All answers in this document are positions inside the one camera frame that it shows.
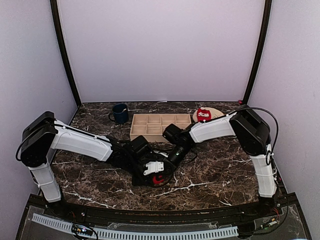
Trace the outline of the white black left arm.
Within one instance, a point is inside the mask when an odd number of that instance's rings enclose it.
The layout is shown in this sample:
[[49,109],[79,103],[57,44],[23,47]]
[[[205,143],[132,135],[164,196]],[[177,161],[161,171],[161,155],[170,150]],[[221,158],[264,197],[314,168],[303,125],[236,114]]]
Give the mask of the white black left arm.
[[100,162],[106,162],[130,172],[133,183],[151,185],[151,174],[163,170],[163,163],[143,136],[133,141],[119,141],[71,127],[46,111],[22,133],[22,142],[15,153],[35,178],[51,210],[60,218],[67,218],[70,206],[63,201],[63,194],[48,162],[50,150],[64,150]]

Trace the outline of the red santa sock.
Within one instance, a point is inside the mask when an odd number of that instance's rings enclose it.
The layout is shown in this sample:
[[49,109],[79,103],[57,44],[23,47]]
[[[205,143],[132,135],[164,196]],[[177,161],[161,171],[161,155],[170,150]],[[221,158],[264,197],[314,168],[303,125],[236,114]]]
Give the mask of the red santa sock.
[[212,119],[211,111],[206,107],[200,107],[196,111],[197,122],[206,122]]

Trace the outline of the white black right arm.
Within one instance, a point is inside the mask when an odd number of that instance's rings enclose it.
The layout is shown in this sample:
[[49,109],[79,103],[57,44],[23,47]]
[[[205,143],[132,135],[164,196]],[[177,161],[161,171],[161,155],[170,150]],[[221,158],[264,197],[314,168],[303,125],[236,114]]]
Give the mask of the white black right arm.
[[266,217],[275,208],[271,199],[277,185],[272,168],[275,141],[271,140],[268,123],[257,114],[261,109],[242,105],[239,109],[211,120],[201,120],[181,129],[168,125],[163,137],[175,147],[168,160],[178,166],[195,144],[223,137],[235,137],[242,150],[250,157],[258,182],[258,194],[262,201],[255,205],[255,213]]

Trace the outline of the plain red sock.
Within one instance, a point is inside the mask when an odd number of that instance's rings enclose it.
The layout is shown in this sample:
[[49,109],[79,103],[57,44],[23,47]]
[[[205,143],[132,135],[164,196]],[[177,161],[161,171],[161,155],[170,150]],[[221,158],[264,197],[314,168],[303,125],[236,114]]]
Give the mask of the plain red sock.
[[155,174],[153,177],[152,177],[152,182],[155,186],[163,183],[165,181],[164,177],[162,175],[159,175],[159,174]]

